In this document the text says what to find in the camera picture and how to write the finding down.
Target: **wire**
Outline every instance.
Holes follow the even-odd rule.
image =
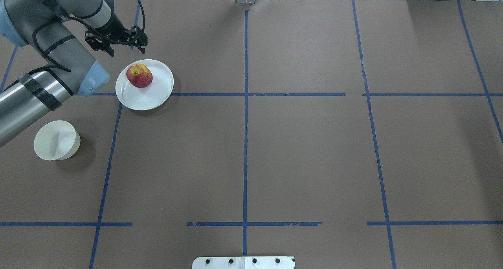
[[[36,68],[35,70],[28,72],[28,74],[29,75],[36,74],[36,73],[39,73],[42,71],[47,71],[47,69],[57,69],[57,67],[53,66],[53,65],[45,65],[45,66],[42,66],[40,68]]]
[[[53,63],[55,65],[55,68],[63,70],[65,72],[71,72],[70,69],[68,69],[66,67],[63,67],[63,65],[61,65],[58,62],[56,62],[56,60],[54,60],[53,58],[51,58],[49,55],[45,54],[45,52],[40,48],[40,45],[38,44],[37,33],[41,29],[43,29],[44,27],[48,26],[49,24],[53,24],[55,22],[59,22],[59,20],[57,18],[49,20],[48,22],[44,23],[43,25],[39,26],[38,28],[36,28],[36,30],[33,31],[33,33],[32,33],[33,45],[35,46],[35,48],[37,49],[37,51],[43,56],[44,59],[46,59],[47,61],[49,61],[49,62],[51,62],[51,63]]]
[[[8,87],[6,87],[6,88],[5,88],[4,92],[5,92],[6,90],[8,90],[9,88],[12,88],[12,87],[13,87],[16,83],[18,83],[18,82],[19,82],[19,80],[18,80],[18,79],[17,79],[17,80],[15,80],[13,83],[11,83]]]
[[[143,22],[141,31],[144,33],[145,32],[145,11],[143,9],[143,5],[141,4],[141,0],[137,0],[137,1],[138,1],[138,5],[140,6],[140,9],[141,9],[141,18],[142,18],[142,22]],[[133,45],[141,37],[140,34],[137,34],[137,36],[135,38],[133,38],[132,40],[129,40],[128,42],[121,42],[119,40],[111,40],[110,38],[108,38],[108,37],[102,35],[101,33],[99,33],[96,29],[93,29],[93,27],[91,27],[90,25],[86,24],[83,20],[80,20],[80,19],[78,19],[76,17],[72,17],[72,20],[76,20],[77,22],[80,22],[87,29],[89,29],[89,31],[91,31],[95,35],[99,36],[100,38],[103,38],[104,40],[110,42],[111,44]]]

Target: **plate rim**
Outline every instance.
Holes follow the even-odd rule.
[[[155,62],[155,63],[159,63],[161,65],[163,65],[163,67],[165,67],[165,69],[167,69],[167,72],[169,73],[168,75],[170,76],[170,81],[171,81],[171,88],[169,90],[169,92],[167,93],[167,96],[166,98],[160,102],[159,104],[157,104],[156,106],[152,107],[152,108],[145,108],[145,109],[138,109],[138,108],[133,108],[131,106],[128,106],[126,103],[124,103],[124,96],[123,96],[123,90],[124,90],[124,85],[121,84],[119,85],[119,80],[121,79],[121,75],[123,74],[126,74],[126,70],[133,64],[136,64],[136,63],[140,63],[140,62]],[[146,110],[152,110],[152,109],[155,109],[159,106],[161,106],[162,104],[164,104],[164,102],[167,101],[167,99],[171,96],[171,93],[173,91],[173,88],[174,88],[174,76],[173,76],[173,72],[171,72],[171,69],[163,62],[159,61],[159,60],[156,60],[156,59],[141,59],[141,60],[138,60],[138,61],[135,61],[129,65],[127,65],[124,69],[122,69],[122,71],[119,73],[119,75],[117,76],[117,80],[115,81],[115,96],[117,97],[117,99],[119,100],[119,102],[126,106],[127,108],[131,109],[131,110],[136,110],[136,111],[146,111]]]

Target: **apple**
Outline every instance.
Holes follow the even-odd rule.
[[[131,65],[126,71],[129,82],[137,88],[146,88],[152,83],[152,73],[146,65],[137,63]]]

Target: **blue joint cap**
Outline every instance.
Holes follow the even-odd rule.
[[[5,8],[5,0],[0,4],[0,35],[3,35],[16,46],[27,45],[27,42],[21,38],[16,28],[12,25],[11,19]]]
[[[110,75],[106,72],[105,68],[95,60],[88,74],[86,74],[77,94],[88,97],[108,83],[109,79]]]

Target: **blue tape line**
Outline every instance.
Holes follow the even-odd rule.
[[[0,227],[95,227],[96,222],[0,222]],[[131,222],[102,223],[102,227],[131,227]]]
[[[100,96],[116,96],[117,94],[115,92],[95,92],[91,94],[93,97],[100,97]]]
[[[134,17],[134,25],[137,26],[138,25],[138,16],[140,15],[140,4],[138,4],[136,6],[136,17]]]
[[[370,97],[486,97],[485,93],[365,93]]]
[[[301,226],[301,227],[317,227],[323,222],[248,222],[250,227],[285,227],[285,226]]]
[[[132,222],[105,222],[99,225],[100,227],[132,227]]]
[[[140,16],[140,3],[136,6],[136,16],[134,17],[134,25],[138,25],[138,17]]]
[[[251,97],[345,97],[345,93],[250,93]]]
[[[187,223],[187,227],[242,227],[243,222],[196,222]]]
[[[390,221],[367,222],[367,226],[417,226],[417,225],[503,225],[503,221]]]
[[[473,55],[473,60],[475,60],[475,65],[477,66],[478,75],[480,76],[480,81],[482,82],[482,86],[484,87],[484,91],[486,94],[489,94],[489,90],[487,89],[487,85],[484,80],[484,75],[482,74],[482,70],[480,69],[480,65],[478,63],[477,54],[475,53],[475,49],[473,49],[473,45],[470,38],[470,33],[468,32],[468,28],[466,27],[465,17],[463,15],[463,9],[461,8],[461,1],[458,0],[458,10],[459,15],[461,17],[461,22],[463,24],[463,28],[465,29],[466,39],[468,40],[468,45],[470,45],[470,50]],[[498,129],[499,139],[501,143],[503,143],[503,133],[501,132],[501,126],[499,125],[498,117],[496,116],[496,111],[494,110],[494,106],[492,105],[491,97],[487,95],[487,102],[489,103],[489,107],[491,108],[492,117],[494,118],[494,123],[496,124],[496,128]]]
[[[92,96],[115,96],[115,92],[96,92]],[[173,92],[175,97],[245,97],[240,92]],[[249,97],[345,97],[345,93],[248,93]]]
[[[352,12],[354,15],[354,25],[356,26],[356,37],[358,40],[358,49],[360,51],[360,62],[362,66],[362,74],[363,74],[363,83],[365,84],[365,93],[367,94],[367,107],[369,110],[369,117],[370,117],[370,127],[372,129],[372,139],[374,140],[374,150],[376,153],[376,159],[377,159],[377,169],[379,171],[379,183],[381,184],[381,197],[382,197],[382,204],[384,208],[384,217],[386,219],[386,222],[389,222],[389,214],[388,214],[388,203],[386,201],[386,192],[384,190],[384,179],[382,177],[382,168],[381,168],[381,158],[379,157],[379,147],[377,146],[377,136],[376,136],[376,131],[375,131],[375,125],[374,125],[374,116],[372,115],[372,107],[370,103],[370,91],[369,91],[369,85],[367,83],[367,74],[365,73],[365,67],[363,66],[363,49],[362,49],[362,42],[360,38],[360,28],[358,26],[358,17],[356,14],[356,4],[354,3],[354,0],[352,2]],[[397,269],[397,262],[395,260],[395,249],[393,248],[393,237],[391,235],[391,227],[389,225],[386,226],[386,229],[388,231],[388,243],[389,243],[389,251],[391,255],[391,265],[393,269]]]
[[[243,169],[243,256],[248,254],[248,10],[244,12],[244,169]]]
[[[285,227],[285,226],[301,226],[301,227],[316,227],[323,222],[189,222],[187,227],[242,227],[246,224],[247,227]]]
[[[119,103],[119,108],[117,110],[117,118],[115,119],[114,136],[112,138],[112,146],[110,148],[110,156],[108,157],[108,166],[106,167],[105,184],[103,186],[103,194],[102,194],[102,197],[101,197],[101,203],[99,205],[99,214],[97,216],[97,225],[96,225],[96,231],[95,231],[95,239],[94,239],[94,242],[93,242],[93,251],[91,252],[91,259],[90,259],[90,262],[89,262],[89,269],[93,269],[93,266],[94,266],[94,258],[96,256],[96,248],[97,248],[97,240],[99,238],[99,228],[101,227],[101,219],[103,217],[103,208],[105,207],[106,190],[108,189],[108,180],[110,178],[110,171],[112,169],[112,158],[114,156],[114,151],[115,151],[115,141],[117,139],[117,128],[119,126],[119,120],[121,118],[121,112],[122,112],[122,103]]]
[[[176,97],[244,97],[244,93],[205,93],[205,92],[174,92]]]
[[[14,62],[14,56],[16,56],[16,51],[18,51],[18,47],[14,46],[14,50],[11,54],[11,59],[9,60],[9,65],[7,65],[7,69],[5,70],[4,79],[2,80],[2,84],[0,84],[0,93],[4,90],[5,82],[7,81],[9,71],[11,70],[12,63]]]
[[[95,222],[0,222],[3,227],[95,227]]]
[[[91,252],[91,259],[89,261],[89,269],[93,269],[94,266],[94,258],[96,256],[96,247],[97,247],[97,239],[99,238],[99,226],[96,226],[96,231],[95,231],[95,239],[93,241],[93,251]]]

